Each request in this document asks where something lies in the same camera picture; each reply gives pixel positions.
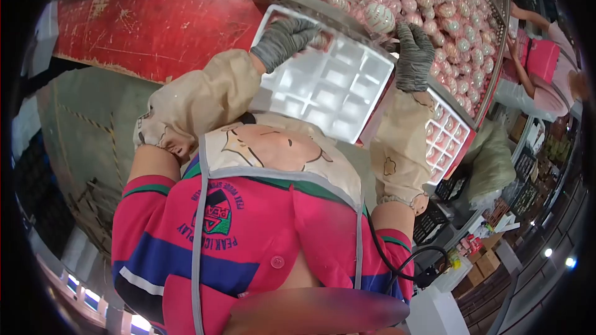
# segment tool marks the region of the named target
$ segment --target black cable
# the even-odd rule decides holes
[[[385,265],[387,265],[389,270],[391,270],[391,280],[389,281],[389,284],[385,288],[385,294],[389,294],[391,292],[391,288],[393,287],[393,284],[398,279],[398,277],[407,279],[408,281],[413,281],[414,283],[416,283],[417,286],[423,288],[423,287],[427,287],[430,283],[432,283],[433,280],[435,280],[436,277],[443,274],[445,272],[445,270],[447,269],[447,260],[448,260],[447,251],[445,251],[444,249],[442,249],[438,246],[426,246],[426,247],[416,250],[412,255],[410,255],[399,266],[399,268],[395,268],[395,266],[393,266],[391,264],[391,262],[389,262],[389,259],[385,256],[383,249],[381,248],[381,244],[378,242],[377,234],[375,233],[375,230],[374,230],[373,218],[372,218],[372,215],[370,215],[370,214],[368,215],[368,226],[370,227],[372,239],[374,241],[375,247],[377,248],[379,255],[381,256],[381,259],[383,260]],[[426,251],[430,251],[430,250],[439,251],[441,254],[443,254],[443,258],[445,259],[445,263],[443,264],[443,269],[441,269],[438,274],[436,274],[434,276],[429,276],[429,275],[426,275],[425,273],[421,273],[414,277],[412,275],[407,275],[407,274],[402,273],[402,270],[404,270],[406,265],[409,264],[413,260],[413,258],[417,257],[422,252],[426,252]]]

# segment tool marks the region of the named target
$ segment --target gray glove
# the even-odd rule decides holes
[[[319,28],[309,20],[279,19],[265,30],[259,43],[250,48],[250,52],[263,62],[267,74],[271,74],[276,67],[304,49],[318,32]]]
[[[395,80],[405,92],[423,92],[428,88],[430,66],[435,60],[435,48],[424,31],[413,24],[398,23],[399,60]]]

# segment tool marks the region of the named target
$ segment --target worker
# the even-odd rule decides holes
[[[250,52],[225,51],[161,87],[138,119],[112,269],[116,292],[161,332],[237,333],[235,302],[283,288],[387,288],[409,303],[412,281],[388,287],[391,271],[373,237],[393,266],[411,255],[414,218],[428,203],[435,51],[419,27],[398,24],[397,88],[369,144],[378,204],[369,213],[361,179],[319,128],[247,113],[261,75],[318,31],[279,19]],[[413,264],[402,272],[413,275]]]
[[[573,47],[556,22],[551,24],[513,2],[511,16],[539,27],[549,40],[530,39],[521,29],[517,40],[508,37],[509,52],[504,54],[508,60],[503,64],[495,100],[551,121],[567,115],[577,99],[586,101],[589,97],[586,75],[577,69]]]

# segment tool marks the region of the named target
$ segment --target red table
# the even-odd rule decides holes
[[[252,0],[61,0],[54,56],[164,83],[248,49],[262,17]]]

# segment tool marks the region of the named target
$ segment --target red shirt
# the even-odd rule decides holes
[[[112,241],[114,285],[122,299],[169,335],[194,334],[191,257],[201,193],[198,159],[175,183],[142,176],[123,190]],[[310,182],[233,177],[209,180],[201,234],[200,294],[205,335],[220,334],[231,305],[277,289],[299,250],[325,287],[354,286],[356,214]],[[362,221],[362,289],[383,292],[391,272]],[[394,266],[411,254],[397,230],[377,230]],[[404,273],[413,274],[413,264]],[[391,295],[409,303],[412,282],[398,279]]]

